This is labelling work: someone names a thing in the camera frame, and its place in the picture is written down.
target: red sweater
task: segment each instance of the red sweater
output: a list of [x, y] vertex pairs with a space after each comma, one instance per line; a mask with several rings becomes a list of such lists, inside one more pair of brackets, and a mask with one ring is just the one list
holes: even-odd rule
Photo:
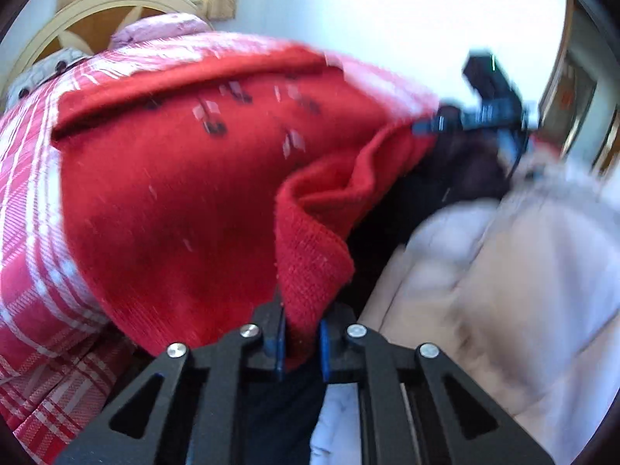
[[209, 57], [60, 100], [67, 244], [150, 353], [217, 340], [277, 282], [289, 355], [310, 351], [353, 274], [346, 236], [432, 144], [325, 63], [297, 46]]

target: silver bolt head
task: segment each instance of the silver bolt head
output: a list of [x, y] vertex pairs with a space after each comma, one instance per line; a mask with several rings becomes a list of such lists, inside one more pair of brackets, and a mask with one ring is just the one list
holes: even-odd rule
[[349, 325], [346, 328], [346, 333], [348, 334], [348, 336], [354, 339], [359, 339], [360, 337], [364, 337], [367, 332], [368, 332], [368, 329], [360, 324]]
[[439, 348], [433, 343], [425, 343], [420, 346], [420, 354], [424, 358], [436, 358], [439, 356]]
[[183, 343], [172, 343], [170, 346], [168, 346], [166, 353], [170, 358], [180, 358], [185, 353], [187, 353], [187, 346], [185, 346]]
[[256, 337], [260, 333], [260, 327], [254, 324], [246, 324], [239, 329], [239, 333], [241, 337], [245, 337], [246, 339]]

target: clothing pile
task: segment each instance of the clothing pile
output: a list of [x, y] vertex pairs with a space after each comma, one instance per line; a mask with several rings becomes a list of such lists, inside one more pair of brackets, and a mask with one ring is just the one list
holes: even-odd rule
[[[0, 415], [36, 463], [53, 462], [130, 362], [134, 344], [110, 319], [155, 355], [216, 340], [272, 298], [277, 274], [282, 287], [301, 281], [299, 243], [320, 266], [305, 274], [325, 274], [323, 294], [285, 293], [301, 362], [313, 320], [353, 272], [339, 236], [432, 142], [398, 120], [436, 104], [349, 57], [203, 33], [97, 54], [10, 108]], [[333, 187], [343, 194], [330, 198]], [[330, 214], [337, 235], [312, 238]], [[308, 237], [328, 242], [309, 251]]]
[[[249, 391], [248, 463], [360, 462], [355, 387], [321, 409], [315, 334], [339, 300], [437, 343], [568, 465], [620, 386], [617, 214], [591, 184], [508, 183], [488, 138], [414, 135], [436, 107], [348, 57], [209, 33], [104, 52], [12, 108], [0, 413], [30, 455], [51, 463], [125, 369], [109, 320], [158, 355], [278, 288], [291, 374]], [[593, 362], [610, 368], [586, 381]]]

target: dark fabric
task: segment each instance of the dark fabric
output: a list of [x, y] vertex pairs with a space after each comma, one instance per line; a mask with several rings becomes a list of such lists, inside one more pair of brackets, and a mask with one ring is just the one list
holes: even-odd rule
[[2, 417], [0, 417], [0, 455], [2, 463], [8, 465], [35, 465]]
[[620, 456], [620, 394], [573, 465], [616, 465]]
[[280, 383], [251, 384], [244, 398], [247, 465], [308, 465], [325, 396], [317, 355]]
[[482, 198], [501, 200], [508, 192], [494, 138], [483, 133], [443, 133], [435, 147], [353, 230], [346, 243], [355, 264], [338, 300], [359, 316], [398, 245], [445, 206]]

